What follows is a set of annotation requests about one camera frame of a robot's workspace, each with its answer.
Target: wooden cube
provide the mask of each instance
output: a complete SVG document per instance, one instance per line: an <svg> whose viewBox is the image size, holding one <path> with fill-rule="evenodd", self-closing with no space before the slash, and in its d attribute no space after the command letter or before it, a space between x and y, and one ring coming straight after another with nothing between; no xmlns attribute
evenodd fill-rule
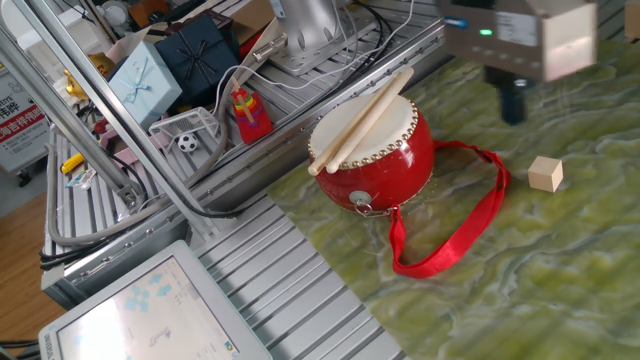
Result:
<svg viewBox="0 0 640 360"><path fill-rule="evenodd" d="M629 38L640 38L640 0L627 0L624 7L624 32Z"/></svg>
<svg viewBox="0 0 640 360"><path fill-rule="evenodd" d="M529 186L556 192L562 182L562 160L538 156L529 168Z"/></svg>

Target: gray floor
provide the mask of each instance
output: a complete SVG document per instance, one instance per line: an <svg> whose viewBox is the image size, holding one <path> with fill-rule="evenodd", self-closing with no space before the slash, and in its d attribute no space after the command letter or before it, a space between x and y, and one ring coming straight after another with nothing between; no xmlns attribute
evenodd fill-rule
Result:
<svg viewBox="0 0 640 360"><path fill-rule="evenodd" d="M0 219L47 190L46 169L45 159L30 166L32 180L23 188L18 187L17 177L0 171Z"/></svg>

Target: monitor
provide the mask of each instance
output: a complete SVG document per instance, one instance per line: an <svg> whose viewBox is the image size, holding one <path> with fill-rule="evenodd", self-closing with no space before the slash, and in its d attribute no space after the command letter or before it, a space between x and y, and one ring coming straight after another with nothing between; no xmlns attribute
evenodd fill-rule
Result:
<svg viewBox="0 0 640 360"><path fill-rule="evenodd" d="M45 360L267 360L188 245L178 241L45 327Z"/></svg>

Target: drumstick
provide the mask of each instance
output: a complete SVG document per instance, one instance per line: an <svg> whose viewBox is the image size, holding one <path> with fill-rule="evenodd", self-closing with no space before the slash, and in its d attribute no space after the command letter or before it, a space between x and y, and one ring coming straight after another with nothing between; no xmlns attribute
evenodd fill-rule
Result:
<svg viewBox="0 0 640 360"><path fill-rule="evenodd" d="M233 83L233 91L240 91L240 84L238 84L238 80L236 80L235 77L231 77L231 82ZM244 110L244 113L247 115L249 122L252 124L256 122L256 120L253 118L253 115L251 115L251 111L249 111L249 107L247 107L247 103L244 102L242 95L238 95L238 101L240 102L240 106L242 106L242 110Z"/></svg>
<svg viewBox="0 0 640 360"><path fill-rule="evenodd" d="M327 148L321 153L318 154L316 159L313 161L313 164L309 166L309 174L312 176L318 176L322 169L327 165L329 160L333 158L333 156L340 150L340 146L344 144L345 140L351 135L353 130L358 127L358 124L364 119L369 110L375 105L375 103L384 95L385 91L393 85L395 80L398 78L399 73L394 73L391 79L380 89L378 92L371 98L371 100L365 105L362 110L347 124L347 126L336 136L335 139L327 146Z"/></svg>
<svg viewBox="0 0 640 360"><path fill-rule="evenodd" d="M346 139L341 146L340 150L327 164L327 172L333 174L338 171L340 164L353 152L353 150L360 144L362 139L367 135L367 132L373 127L378 119L384 114L389 105L395 100L396 96L402 88L411 80L413 76L413 68L407 68L403 71L395 81L382 92L382 96L375 102L366 117L360 122L356 129Z"/></svg>

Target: light blue gift box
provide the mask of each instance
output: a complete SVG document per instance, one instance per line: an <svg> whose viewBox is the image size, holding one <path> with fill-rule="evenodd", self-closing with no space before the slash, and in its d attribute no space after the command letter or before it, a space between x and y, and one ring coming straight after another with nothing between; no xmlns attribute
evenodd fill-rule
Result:
<svg viewBox="0 0 640 360"><path fill-rule="evenodd" d="M158 50L144 41L129 55L109 86L145 131L182 94Z"/></svg>

